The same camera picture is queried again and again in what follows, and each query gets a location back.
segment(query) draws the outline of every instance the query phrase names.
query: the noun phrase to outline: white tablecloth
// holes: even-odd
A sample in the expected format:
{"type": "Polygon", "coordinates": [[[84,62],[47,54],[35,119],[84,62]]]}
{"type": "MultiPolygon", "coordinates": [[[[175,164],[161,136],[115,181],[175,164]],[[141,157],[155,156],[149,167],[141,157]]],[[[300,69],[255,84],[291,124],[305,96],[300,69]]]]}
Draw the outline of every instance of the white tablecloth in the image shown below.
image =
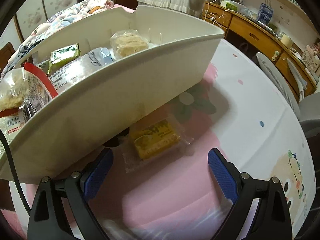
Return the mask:
{"type": "MultiPolygon", "coordinates": [[[[316,192],[310,150],[284,97],[250,59],[222,40],[203,80],[145,120],[152,122],[166,111],[195,138],[190,148],[193,155],[177,158],[172,152],[141,170],[125,173],[119,148],[114,148],[114,165],[96,198],[89,202],[109,233],[122,240],[210,239],[231,207],[207,163],[208,151],[217,147],[240,172],[257,179],[280,179],[296,236],[316,192]]],[[[25,210],[14,184],[10,187],[26,230],[25,210]]],[[[32,203],[36,186],[23,187],[32,203]]],[[[239,239],[250,227],[256,204],[239,239]]],[[[76,228],[72,218],[70,222],[76,228]]]]}

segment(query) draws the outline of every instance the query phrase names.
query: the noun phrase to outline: blue gripper pad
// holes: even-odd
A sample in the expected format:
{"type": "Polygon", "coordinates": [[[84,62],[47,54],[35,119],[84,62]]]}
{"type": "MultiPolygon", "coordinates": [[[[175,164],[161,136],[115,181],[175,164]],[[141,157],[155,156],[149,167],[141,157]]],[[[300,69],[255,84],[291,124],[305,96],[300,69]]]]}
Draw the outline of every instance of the blue gripper pad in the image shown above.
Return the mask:
{"type": "Polygon", "coordinates": [[[99,156],[85,168],[80,184],[86,201],[96,196],[112,164],[113,152],[109,148],[104,148],[99,156]]]}
{"type": "Polygon", "coordinates": [[[238,199],[237,184],[214,149],[211,149],[208,153],[208,164],[218,181],[223,194],[234,204],[238,199]]]}

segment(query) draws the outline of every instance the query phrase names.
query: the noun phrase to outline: blanket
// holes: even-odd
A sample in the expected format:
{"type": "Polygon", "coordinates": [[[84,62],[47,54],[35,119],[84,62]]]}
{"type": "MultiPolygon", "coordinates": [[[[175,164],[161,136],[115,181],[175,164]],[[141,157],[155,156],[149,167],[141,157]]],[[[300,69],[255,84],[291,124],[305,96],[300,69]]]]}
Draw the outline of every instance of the blanket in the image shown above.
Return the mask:
{"type": "Polygon", "coordinates": [[[52,34],[74,22],[113,7],[114,3],[111,0],[85,0],[56,13],[45,23],[40,24],[19,46],[3,69],[1,78],[3,78],[8,71],[12,70],[29,51],[52,34]]]}

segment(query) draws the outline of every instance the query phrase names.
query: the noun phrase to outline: barcode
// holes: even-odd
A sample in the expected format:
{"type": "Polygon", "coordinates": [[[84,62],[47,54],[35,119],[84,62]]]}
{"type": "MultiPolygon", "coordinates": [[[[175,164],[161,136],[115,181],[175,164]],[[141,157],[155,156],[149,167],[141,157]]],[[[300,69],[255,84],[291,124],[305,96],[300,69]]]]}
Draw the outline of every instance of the barcode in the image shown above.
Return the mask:
{"type": "Polygon", "coordinates": [[[8,126],[13,126],[19,122],[19,117],[18,116],[13,116],[7,119],[7,125],[8,126]]]}

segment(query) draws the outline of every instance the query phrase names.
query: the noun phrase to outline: cartoon eye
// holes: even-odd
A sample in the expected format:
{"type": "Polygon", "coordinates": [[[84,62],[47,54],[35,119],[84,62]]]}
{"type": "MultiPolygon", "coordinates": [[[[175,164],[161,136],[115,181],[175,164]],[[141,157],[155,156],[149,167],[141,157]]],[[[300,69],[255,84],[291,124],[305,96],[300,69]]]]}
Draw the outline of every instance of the cartoon eye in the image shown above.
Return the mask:
{"type": "Polygon", "coordinates": [[[289,198],[289,199],[288,199],[288,208],[289,208],[289,211],[290,211],[290,209],[291,209],[291,207],[292,207],[292,204],[293,204],[293,198],[289,198]]]}
{"type": "Polygon", "coordinates": [[[291,188],[291,181],[290,179],[287,179],[283,186],[283,191],[285,195],[287,195],[287,193],[290,192],[290,188],[291,188]]]}

